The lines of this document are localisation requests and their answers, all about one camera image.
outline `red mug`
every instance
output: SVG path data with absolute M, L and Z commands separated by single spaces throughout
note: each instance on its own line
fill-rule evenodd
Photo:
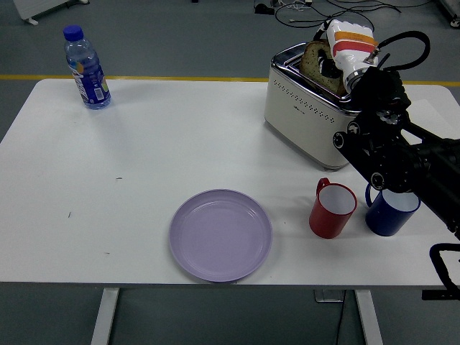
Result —
M 310 227 L 318 236 L 333 239 L 341 233 L 357 206 L 357 197 L 350 188 L 321 178 L 316 187 Z

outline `plate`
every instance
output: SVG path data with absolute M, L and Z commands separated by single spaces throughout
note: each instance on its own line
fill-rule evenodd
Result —
M 170 248 L 179 265 L 211 282 L 233 282 L 255 271 L 272 245 L 272 224 L 252 198 L 234 190 L 208 190 L 179 207 Z

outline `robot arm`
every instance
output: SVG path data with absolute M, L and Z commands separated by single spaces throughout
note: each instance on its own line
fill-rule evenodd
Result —
M 382 79 L 396 91 L 392 103 L 368 94 Z M 460 183 L 454 182 L 460 180 L 460 139 L 442 139 L 410 122 L 398 73 L 369 68 L 351 97 L 365 105 L 347 132 L 334 135 L 334 146 L 375 189 L 414 192 L 460 239 Z M 402 130 L 421 144 L 410 145 Z
M 372 32 L 356 24 L 333 20 L 324 24 L 322 31 L 326 30 L 335 66 L 344 72 L 345 89 L 361 110 L 346 132 L 335 133 L 334 146 L 375 189 L 413 192 L 460 239 L 460 139 L 440 138 L 410 121 L 406 111 L 410 100 L 398 73 L 428 57 L 428 37 L 422 32 L 405 32 L 377 45 Z M 423 54 L 411 63 L 381 69 L 389 55 L 377 64 L 380 48 L 406 37 L 423 41 Z M 402 130 L 421 143 L 409 144 Z M 435 244 L 430 251 L 442 283 L 460 300 L 460 289 L 449 277 L 442 251 L 460 252 L 460 244 Z

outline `bread slice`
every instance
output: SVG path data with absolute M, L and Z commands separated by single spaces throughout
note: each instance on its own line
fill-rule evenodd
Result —
M 331 47 L 327 40 L 318 40 L 309 42 L 305 46 L 305 52 L 300 60 L 299 71 L 305 77 L 320 84 L 335 95 L 342 97 L 346 94 L 344 83 L 342 82 L 343 74 L 338 78 L 327 78 L 319 72 L 318 51 L 322 49 L 326 52 L 328 59 L 331 59 Z

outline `plastic bottle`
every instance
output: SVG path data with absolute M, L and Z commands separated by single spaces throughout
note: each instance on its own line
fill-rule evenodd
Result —
M 81 98 L 89 109 L 102 109 L 110 104 L 111 96 L 99 57 L 78 25 L 63 30 L 65 54 Z

